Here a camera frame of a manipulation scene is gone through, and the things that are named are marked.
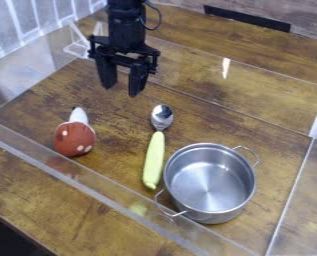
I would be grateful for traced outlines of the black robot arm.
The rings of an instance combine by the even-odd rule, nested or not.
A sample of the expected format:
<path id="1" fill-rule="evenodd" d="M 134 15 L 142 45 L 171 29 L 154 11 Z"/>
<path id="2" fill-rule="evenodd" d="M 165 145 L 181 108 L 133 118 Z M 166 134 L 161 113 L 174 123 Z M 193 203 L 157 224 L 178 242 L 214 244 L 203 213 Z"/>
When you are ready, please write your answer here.
<path id="1" fill-rule="evenodd" d="M 102 86 L 109 89 L 118 82 L 117 67 L 130 69 L 129 95 L 145 89 L 147 77 L 157 73 L 161 52 L 145 43 L 146 7 L 158 9 L 149 0 L 107 0 L 109 35 L 89 37 L 89 57 L 95 60 Z"/>

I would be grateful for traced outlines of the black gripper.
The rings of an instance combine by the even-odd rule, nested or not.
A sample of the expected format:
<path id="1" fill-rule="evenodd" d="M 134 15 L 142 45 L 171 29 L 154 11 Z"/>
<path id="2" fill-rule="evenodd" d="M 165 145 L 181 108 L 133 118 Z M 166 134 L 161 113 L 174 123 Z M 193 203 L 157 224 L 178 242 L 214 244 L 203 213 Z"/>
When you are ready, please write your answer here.
<path id="1" fill-rule="evenodd" d="M 90 35 L 89 42 L 89 57 L 95 60 L 102 86 L 110 89 L 117 84 L 117 66 L 131 66 L 129 95 L 135 97 L 145 89 L 149 73 L 155 74 L 158 72 L 161 51 L 145 42 L 131 48 L 117 47 L 110 43 L 110 38 L 106 36 Z"/>

